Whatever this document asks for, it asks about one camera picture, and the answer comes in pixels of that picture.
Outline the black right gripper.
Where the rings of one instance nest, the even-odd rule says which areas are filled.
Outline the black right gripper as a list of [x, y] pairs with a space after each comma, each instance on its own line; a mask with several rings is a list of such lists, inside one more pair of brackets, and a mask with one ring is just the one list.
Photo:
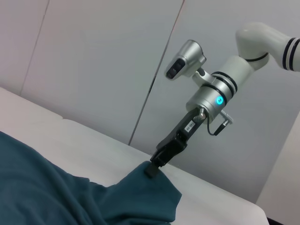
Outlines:
[[201, 120], [197, 122], [194, 119], [199, 114], [199, 108], [188, 112], [171, 133], [159, 143], [159, 149], [151, 157], [150, 164], [144, 170], [148, 177], [155, 177], [160, 167], [165, 166], [187, 147], [189, 139], [202, 124]]

